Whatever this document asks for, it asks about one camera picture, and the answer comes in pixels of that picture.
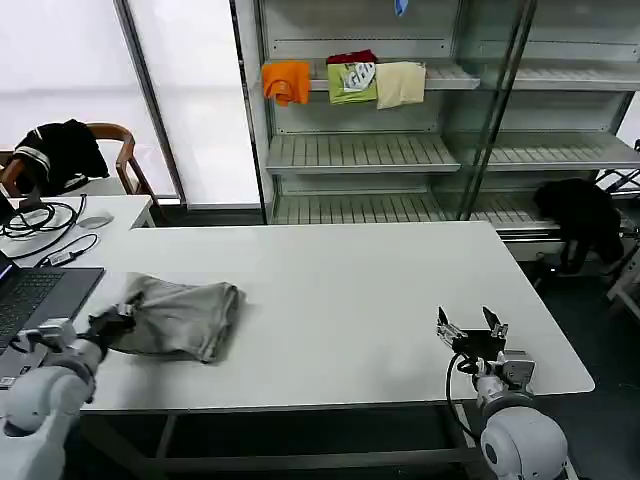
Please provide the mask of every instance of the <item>black laptop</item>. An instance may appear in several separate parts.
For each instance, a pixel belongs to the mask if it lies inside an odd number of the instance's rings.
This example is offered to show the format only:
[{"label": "black laptop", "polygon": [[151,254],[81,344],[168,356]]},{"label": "black laptop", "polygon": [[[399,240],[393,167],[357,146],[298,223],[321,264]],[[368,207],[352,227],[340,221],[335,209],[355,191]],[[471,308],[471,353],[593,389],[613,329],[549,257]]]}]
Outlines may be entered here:
[{"label": "black laptop", "polygon": [[16,334],[49,319],[75,318],[103,273],[102,268],[20,268],[0,252],[0,389],[10,388],[47,353],[42,346],[30,355],[20,353],[10,346]]}]

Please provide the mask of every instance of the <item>cable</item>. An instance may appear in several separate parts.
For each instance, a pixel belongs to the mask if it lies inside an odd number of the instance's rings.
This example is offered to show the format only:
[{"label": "cable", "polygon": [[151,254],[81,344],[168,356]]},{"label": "cable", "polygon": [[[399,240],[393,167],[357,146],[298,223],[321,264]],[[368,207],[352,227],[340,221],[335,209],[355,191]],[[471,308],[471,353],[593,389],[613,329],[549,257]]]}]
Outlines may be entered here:
[{"label": "cable", "polygon": [[[40,248],[37,248],[32,252],[23,253],[21,255],[15,255],[8,258],[10,260],[20,260],[23,258],[32,257],[33,255],[42,253],[45,250],[56,245],[75,226],[76,222],[78,221],[78,217],[82,215],[82,213],[84,212],[86,204],[87,204],[87,195],[82,194],[80,196],[80,207],[78,208],[77,212],[74,210],[73,207],[62,202],[38,202],[36,204],[28,205],[25,207],[18,207],[2,224],[2,229],[0,229],[0,236],[5,236],[11,239],[21,239],[21,238],[27,238],[39,232],[55,232],[58,230],[62,230],[62,233],[58,235],[54,240],[49,242],[48,244]],[[59,225],[49,226],[48,224],[55,217],[56,207],[69,211],[70,212],[69,219],[62,222]],[[38,211],[45,212],[46,213],[45,218],[33,223],[29,223],[29,221],[25,217],[25,214],[38,212]]]},{"label": "cable", "polygon": [[17,345],[16,345],[16,338],[14,338],[13,340],[11,340],[11,341],[9,342],[9,346],[10,346],[11,348],[13,348],[13,349],[14,349],[16,352],[18,352],[18,353],[22,353],[23,355],[28,355],[28,354],[29,354],[29,352],[28,352],[28,351],[26,351],[24,348],[19,347],[19,346],[17,346]]},{"label": "cable", "polygon": [[449,410],[451,410],[451,415],[453,415],[453,419],[456,421],[458,425],[464,430],[464,432],[473,438],[476,442],[480,442],[480,437],[473,433],[469,427],[467,427],[460,417],[458,417],[458,412],[456,412],[455,407],[453,406],[453,401],[451,400],[451,373],[453,372],[453,367],[456,364],[456,360],[462,356],[461,353],[456,353],[451,361],[449,362],[449,367],[447,368],[447,385],[446,385],[446,394],[447,394],[447,405],[449,406]]},{"label": "cable", "polygon": [[[80,249],[78,251],[75,251],[75,252],[69,252],[67,257],[56,259],[56,260],[52,259],[53,256],[55,256],[56,254],[62,252],[63,250],[66,250],[71,245],[74,245],[74,244],[78,243],[79,241],[84,240],[85,238],[91,238],[91,237],[93,238],[93,241],[91,242],[91,244],[89,246],[84,247],[84,248],[82,248],[82,249]],[[60,247],[59,249],[54,250],[53,252],[49,252],[46,256],[42,257],[38,261],[38,263],[35,264],[35,268],[40,268],[40,267],[45,267],[45,266],[60,267],[62,265],[66,265],[68,263],[71,263],[76,258],[78,258],[80,255],[83,255],[86,252],[88,252],[89,250],[91,250],[96,245],[96,243],[98,243],[98,240],[100,240],[100,237],[98,237],[98,235],[96,235],[95,233],[87,233],[85,235],[82,235],[81,237],[78,237],[75,240],[70,241],[64,247]]]}]

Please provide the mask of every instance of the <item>laptop keyboard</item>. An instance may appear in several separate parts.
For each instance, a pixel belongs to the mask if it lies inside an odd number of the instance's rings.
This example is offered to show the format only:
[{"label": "laptop keyboard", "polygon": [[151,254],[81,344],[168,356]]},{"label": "laptop keyboard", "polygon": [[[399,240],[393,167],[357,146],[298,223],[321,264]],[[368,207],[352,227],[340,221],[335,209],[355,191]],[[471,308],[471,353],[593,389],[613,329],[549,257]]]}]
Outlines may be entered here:
[{"label": "laptop keyboard", "polygon": [[64,273],[24,272],[13,290],[0,299],[0,354],[40,306]]}]

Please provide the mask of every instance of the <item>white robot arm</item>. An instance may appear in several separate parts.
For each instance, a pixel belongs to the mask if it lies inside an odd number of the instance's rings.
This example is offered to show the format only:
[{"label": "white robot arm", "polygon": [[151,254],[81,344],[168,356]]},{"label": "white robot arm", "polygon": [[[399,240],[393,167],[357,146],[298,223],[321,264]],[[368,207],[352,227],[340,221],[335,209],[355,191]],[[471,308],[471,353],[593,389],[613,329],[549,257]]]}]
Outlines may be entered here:
[{"label": "white robot arm", "polygon": [[488,309],[490,330],[462,331],[438,315],[437,332],[458,356],[458,370],[473,376],[477,404],[487,420],[482,454],[500,480],[554,480],[567,464],[567,439],[560,426],[533,407],[528,384],[535,362],[525,352],[505,350],[508,325]]},{"label": "white robot arm", "polygon": [[7,394],[6,416],[0,419],[1,479],[62,477],[65,439],[93,397],[98,365],[110,343],[133,328],[133,319],[115,308],[92,320],[82,338],[69,322],[27,332],[56,353],[45,366],[20,377]]},{"label": "white robot arm", "polygon": [[567,439],[556,422],[529,407],[508,407],[493,414],[480,446],[500,480],[557,478],[567,460]]}]

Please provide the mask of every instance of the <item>red cloth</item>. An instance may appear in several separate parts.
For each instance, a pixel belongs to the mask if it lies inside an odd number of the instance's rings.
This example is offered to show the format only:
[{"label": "red cloth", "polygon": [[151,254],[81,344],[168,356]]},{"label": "red cloth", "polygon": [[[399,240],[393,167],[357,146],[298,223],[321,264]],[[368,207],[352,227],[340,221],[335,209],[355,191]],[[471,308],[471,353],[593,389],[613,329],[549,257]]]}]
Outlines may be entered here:
[{"label": "red cloth", "polygon": [[336,63],[378,63],[378,57],[371,50],[362,50],[361,52],[332,55],[327,58],[327,65]]}]

